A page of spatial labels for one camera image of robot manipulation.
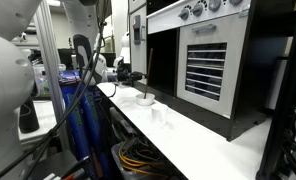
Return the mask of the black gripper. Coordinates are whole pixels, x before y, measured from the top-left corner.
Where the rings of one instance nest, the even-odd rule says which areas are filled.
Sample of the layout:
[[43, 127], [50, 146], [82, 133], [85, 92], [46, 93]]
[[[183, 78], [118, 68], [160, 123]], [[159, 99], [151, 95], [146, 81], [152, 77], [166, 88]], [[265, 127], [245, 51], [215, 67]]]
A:
[[145, 75], [141, 72], [129, 72], [126, 68], [117, 69], [117, 81], [124, 85], [133, 86], [135, 81], [139, 81], [145, 78]]

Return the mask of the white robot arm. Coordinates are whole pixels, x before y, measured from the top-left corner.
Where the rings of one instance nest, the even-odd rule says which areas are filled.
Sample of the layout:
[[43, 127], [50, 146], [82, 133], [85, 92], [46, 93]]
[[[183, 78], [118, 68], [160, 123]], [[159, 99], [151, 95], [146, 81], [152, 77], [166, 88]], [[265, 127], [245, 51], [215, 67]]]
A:
[[31, 62], [12, 40], [31, 22], [42, 0], [0, 0], [0, 178], [20, 180], [27, 165], [21, 157], [18, 109], [34, 87]]

